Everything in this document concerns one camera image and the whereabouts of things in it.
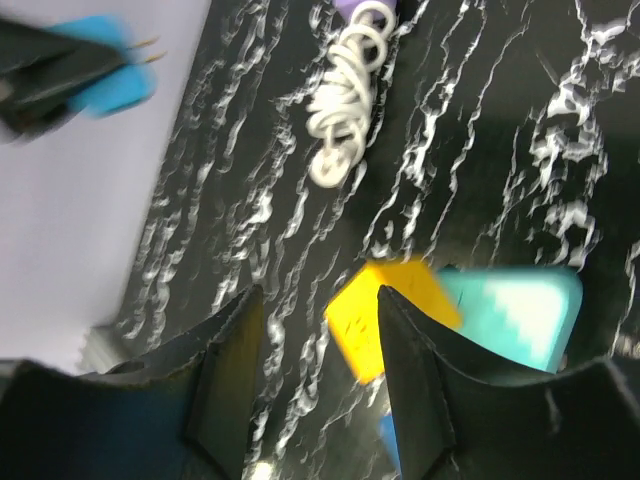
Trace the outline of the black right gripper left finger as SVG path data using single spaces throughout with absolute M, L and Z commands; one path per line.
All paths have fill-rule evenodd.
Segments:
M 263 332 L 255 285 L 103 374 L 3 361 L 2 477 L 240 478 Z

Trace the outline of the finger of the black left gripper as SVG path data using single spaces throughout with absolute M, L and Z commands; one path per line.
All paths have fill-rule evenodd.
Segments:
M 107 44 L 1 19 L 1 129 L 39 136 L 71 115 L 70 100 L 125 65 Z

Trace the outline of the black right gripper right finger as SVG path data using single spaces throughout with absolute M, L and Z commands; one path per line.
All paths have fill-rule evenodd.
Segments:
M 556 375 L 498 356 L 382 287 L 378 319 L 405 479 L 635 479 L 639 364 Z

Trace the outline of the light blue square adapter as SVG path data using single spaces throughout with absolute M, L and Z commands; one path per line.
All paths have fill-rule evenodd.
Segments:
M 70 112 L 86 111 L 93 117 L 105 117 L 132 108 L 148 100 L 155 92 L 157 79 L 152 62 L 166 52 L 144 57 L 138 50 L 154 44 L 158 37 L 132 43 L 131 32 L 125 21 L 113 15 L 93 15 L 60 23 L 50 30 L 93 40 L 114 47 L 125 57 L 125 64 L 97 80 L 90 80 L 66 101 Z

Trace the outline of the teal triangular power strip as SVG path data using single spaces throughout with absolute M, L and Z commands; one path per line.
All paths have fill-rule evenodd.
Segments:
M 460 335 L 515 363 L 558 372 L 583 300 L 573 270 L 447 268 L 437 278 L 461 314 Z

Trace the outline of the yellow cube socket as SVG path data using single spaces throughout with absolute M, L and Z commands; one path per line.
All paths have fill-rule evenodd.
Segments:
M 384 373 L 378 327 L 378 291 L 389 286 L 431 319 L 456 330 L 462 316 L 435 273 L 419 258 L 368 261 L 325 309 L 331 333 L 362 385 Z

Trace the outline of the purple power strip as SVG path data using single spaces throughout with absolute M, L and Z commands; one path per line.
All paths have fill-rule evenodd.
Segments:
M 332 5 L 347 22 L 370 15 L 374 21 L 387 21 L 396 14 L 397 0 L 333 0 Z

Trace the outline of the blue cube socket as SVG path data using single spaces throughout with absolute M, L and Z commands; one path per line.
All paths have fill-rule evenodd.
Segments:
M 385 447 L 385 450 L 398 474 L 401 473 L 401 466 L 398 454 L 398 447 L 396 442 L 396 433 L 394 428 L 394 421 L 391 414 L 384 415 L 379 423 L 378 430 L 381 441 Z

